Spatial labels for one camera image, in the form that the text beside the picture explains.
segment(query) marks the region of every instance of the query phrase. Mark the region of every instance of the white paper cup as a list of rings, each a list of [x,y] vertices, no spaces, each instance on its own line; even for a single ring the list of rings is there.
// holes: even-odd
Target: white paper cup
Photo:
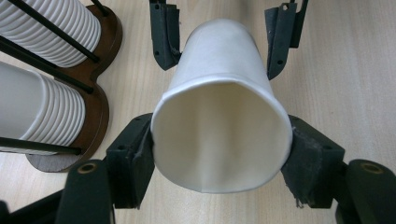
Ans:
[[[66,30],[66,25],[70,24],[70,21],[72,21],[74,18],[74,1],[67,1],[67,7],[66,9],[66,14],[64,15],[63,18],[59,21],[59,28],[64,30],[66,33],[68,33],[68,30]]]
[[[87,37],[89,35],[89,32],[93,32],[94,24],[93,18],[89,17],[88,15],[85,16],[84,21],[84,28],[82,31],[79,32],[78,35],[76,35],[75,39],[79,43],[81,43],[81,45],[87,46],[84,37]]]
[[[267,183],[289,156],[292,138],[252,36],[229,20],[193,31],[151,131],[160,172],[206,193]]]
[[[55,122],[57,121],[59,109],[61,107],[61,96],[59,91],[57,90],[58,87],[55,85],[51,85],[52,89],[54,90],[53,95],[53,107],[51,108],[51,113],[49,115],[49,119],[47,122],[43,122],[40,125],[39,131],[35,133],[34,136],[38,135],[34,141],[46,143],[44,139],[51,134],[52,127],[54,127]]]
[[[78,102],[78,115],[76,116],[76,123],[73,127],[73,130],[71,132],[71,135],[68,139],[65,140],[65,145],[69,146],[70,144],[73,143],[73,141],[76,139],[78,136],[79,132],[81,131],[81,128],[84,124],[85,120],[85,103],[84,100],[82,99],[81,95],[76,90],[73,90],[75,94],[73,94]]]
[[[7,24],[15,21],[17,18],[21,17],[23,12],[20,12],[16,9],[16,7],[9,6],[7,9],[1,12],[0,16],[0,28],[1,30],[7,29]]]
[[[71,10],[70,11],[70,15],[69,15],[70,19],[68,21],[63,21],[61,23],[61,25],[60,25],[61,27],[64,27],[64,31],[66,33],[68,33],[68,34],[71,34],[71,32],[74,30],[74,28],[76,28],[76,26],[77,26],[77,22],[76,21],[78,21],[79,13],[80,13],[77,10],[78,9],[78,2],[71,1],[70,3],[71,3],[69,5],[69,10]]]
[[[47,77],[43,77],[46,87],[49,90],[49,104],[48,106],[45,108],[45,116],[43,118],[43,120],[40,122],[39,126],[35,129],[34,132],[32,133],[26,133],[22,139],[23,140],[28,140],[28,141],[34,141],[34,142],[39,142],[38,139],[43,139],[45,137],[45,135],[47,133],[44,133],[44,128],[46,127],[46,125],[48,124],[48,122],[50,121],[50,117],[52,115],[52,111],[54,109],[55,106],[55,92],[53,87],[49,84],[50,79]]]
[[[93,17],[93,31],[89,34],[87,38],[87,49],[94,51],[99,43],[100,36],[102,34],[102,27],[98,19]]]
[[[49,105],[40,75],[0,62],[0,136],[22,139],[34,132]]]
[[[57,37],[53,32],[48,30],[47,28],[45,29],[40,29],[41,33],[37,35],[35,38],[32,38],[30,40],[26,40],[23,42],[23,45],[29,49],[30,51],[40,51],[39,46],[44,46],[44,48],[48,48],[49,45],[48,43]]]
[[[26,4],[34,8],[38,13],[43,16],[47,16],[50,13],[50,4],[55,2],[55,0],[47,1],[47,0],[35,0],[35,1],[26,1]]]
[[[31,27],[32,27],[32,23],[26,20],[25,22],[20,23],[18,28],[13,30],[7,30],[6,32],[3,32],[3,34],[6,36],[10,36],[10,38],[14,38],[16,35],[27,31]]]
[[[70,36],[73,36],[74,39],[77,40],[77,36],[81,34],[81,32],[87,32],[86,30],[83,30],[85,27],[85,23],[88,21],[86,20],[86,15],[84,14],[84,10],[82,9],[83,6],[77,5],[76,6],[76,12],[78,14],[77,16],[77,21],[75,22],[75,26],[72,27],[70,31]]]
[[[6,31],[4,31],[4,35],[12,35],[15,34],[13,33],[14,30],[18,30],[19,27],[21,27],[21,25],[25,24],[26,22],[29,21],[29,16],[26,14],[22,14],[21,16],[19,16],[17,19],[15,19],[14,21],[10,21],[7,24],[7,29]]]
[[[48,44],[37,49],[35,53],[42,55],[42,57],[46,57],[47,59],[50,55],[54,54],[55,50],[58,50],[59,48],[66,49],[66,46],[59,36],[55,36]]]
[[[0,2],[0,9],[1,10],[5,10],[5,9],[7,9],[7,7],[9,7],[10,6],[10,3],[8,2],[8,1],[1,1]]]
[[[64,138],[61,140],[62,144],[67,144],[70,145],[71,143],[73,143],[73,141],[75,140],[76,136],[74,136],[75,132],[79,132],[79,128],[78,126],[82,127],[83,124],[83,120],[85,118],[85,113],[82,114],[83,112],[83,106],[80,101],[78,100],[80,97],[79,94],[72,94],[72,98],[73,98],[73,104],[74,104],[74,113],[73,113],[73,118],[72,118],[72,122],[70,125],[69,130],[67,130],[67,133],[64,135]]]
[[[62,144],[62,139],[67,137],[70,133],[69,131],[73,127],[73,116],[76,114],[75,110],[75,105],[73,102],[73,96],[71,92],[68,89],[65,89],[65,94],[66,94],[66,104],[68,107],[64,111],[64,123],[61,124],[62,128],[58,130],[58,132],[55,134],[56,138],[53,141],[53,144],[55,145],[61,145]]]
[[[42,34],[44,32],[44,29],[45,27],[42,26],[40,23],[34,23],[33,25],[30,25],[27,30],[21,32],[20,34],[13,35],[10,40],[15,41],[15,43],[18,44],[24,44],[25,42],[34,39]]]
[[[48,144],[53,144],[53,140],[56,138],[56,133],[58,130],[61,130],[63,125],[62,121],[65,117],[65,109],[68,106],[68,104],[65,102],[65,91],[62,88],[61,85],[58,83],[55,83],[55,87],[57,88],[58,94],[59,94],[59,109],[58,113],[55,116],[55,121],[52,125],[50,125],[50,130],[49,133],[41,140],[42,143],[48,143]]]
[[[49,18],[50,21],[52,21],[52,23],[54,23],[56,26],[59,27],[59,23],[57,23],[56,21],[59,20],[59,18],[64,18],[64,14],[62,14],[62,10],[64,7],[67,7],[66,2],[68,1],[53,1],[55,6],[54,8],[50,9],[50,10],[46,10],[46,12],[48,13],[47,18]]]

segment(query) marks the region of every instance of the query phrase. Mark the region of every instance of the cup stack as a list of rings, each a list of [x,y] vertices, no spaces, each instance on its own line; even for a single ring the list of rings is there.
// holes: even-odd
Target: cup stack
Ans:
[[[0,136],[69,146],[85,119],[85,105],[74,89],[6,63],[0,63]],[[2,147],[2,151],[53,153]]]
[[[42,16],[94,51],[101,26],[78,0],[24,0]],[[60,67],[72,67],[87,57],[8,1],[0,2],[0,35]]]

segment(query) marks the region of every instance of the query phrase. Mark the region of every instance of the black metal rod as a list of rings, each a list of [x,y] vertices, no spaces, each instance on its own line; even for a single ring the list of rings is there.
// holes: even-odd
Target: black metal rod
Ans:
[[[90,87],[90,86],[88,86],[88,85],[68,76],[68,75],[65,75],[64,73],[55,69],[50,64],[44,63],[43,61],[45,61],[45,60],[43,60],[41,58],[40,58],[41,60],[39,60],[36,57],[32,57],[32,53],[29,50],[21,48],[20,46],[16,45],[12,41],[5,39],[2,36],[0,36],[0,50],[3,51],[4,53],[16,58],[16,59],[23,61],[24,63],[28,63],[41,71],[44,71],[54,77],[57,77],[60,80],[70,83],[70,84],[84,90],[87,93],[93,92],[92,87]]]
[[[108,15],[108,10],[98,0],[92,0],[92,2],[99,8],[104,17]]]
[[[30,58],[34,58],[34,59],[36,59],[37,61],[40,61],[41,63],[44,63],[44,64],[46,64],[46,65],[48,65],[48,66],[53,67],[53,68],[56,68],[56,67],[57,67],[57,65],[55,65],[55,64],[53,64],[53,63],[50,63],[49,61],[47,61],[47,60],[45,60],[45,59],[43,59],[43,58],[37,56],[37,55],[34,54],[33,52],[31,52],[31,51],[29,51],[29,50],[27,50],[27,49],[24,49],[23,47],[21,47],[21,46],[15,44],[14,42],[12,42],[12,41],[10,41],[10,40],[8,40],[8,39],[2,37],[2,36],[0,36],[0,41],[3,42],[4,44],[7,44],[7,45],[9,45],[10,47],[12,47],[12,48],[15,49],[15,51],[12,52],[12,55],[11,55],[11,54],[8,54],[8,55],[10,55],[10,56],[12,56],[12,57],[14,57],[14,58],[17,58],[17,59],[18,59],[18,55],[16,54],[16,52],[22,51],[22,52],[24,52],[24,54],[26,54],[26,55],[29,56]]]
[[[9,214],[9,217],[2,223],[55,223],[63,193],[64,191],[60,190],[31,203]]]
[[[94,55],[92,52],[84,48],[81,44],[79,44],[75,39],[73,39],[70,35],[65,33],[63,30],[59,29],[56,25],[54,25],[51,21],[47,20],[44,16],[38,13],[34,8],[30,7],[22,0],[8,0],[8,2],[12,3],[14,6],[18,7],[20,10],[24,11],[26,14],[31,16],[36,21],[40,22],[43,26],[50,29],[53,33],[58,35],[61,39],[69,43],[75,49],[78,49],[81,53],[85,54],[89,59],[93,60],[95,63],[99,62],[99,57]]]
[[[0,137],[0,147],[14,147],[14,148],[32,149],[36,151],[56,152],[56,153],[75,154],[75,155],[81,154],[81,148],[78,147],[62,147],[51,144],[30,142],[30,141],[5,138],[5,137]]]

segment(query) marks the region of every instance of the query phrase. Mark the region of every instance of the light wood surface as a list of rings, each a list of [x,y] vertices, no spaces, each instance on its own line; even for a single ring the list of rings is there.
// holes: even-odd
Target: light wood surface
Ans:
[[[120,53],[99,77],[110,106],[106,148],[134,117],[152,112],[175,72],[152,56],[149,1],[102,0],[120,18]],[[181,48],[191,31],[215,18],[248,27],[266,63],[263,12],[279,0],[179,0]],[[396,172],[396,5],[392,0],[310,1],[298,49],[272,81],[289,114],[304,119],[346,149],[345,161],[367,159]],[[7,55],[0,60],[29,67]],[[0,199],[11,211],[64,187],[66,174],[37,171],[24,155],[0,154]],[[330,210],[296,208],[278,174],[248,192],[210,195],[174,185],[154,172],[140,210],[117,210],[117,223],[334,223]]]

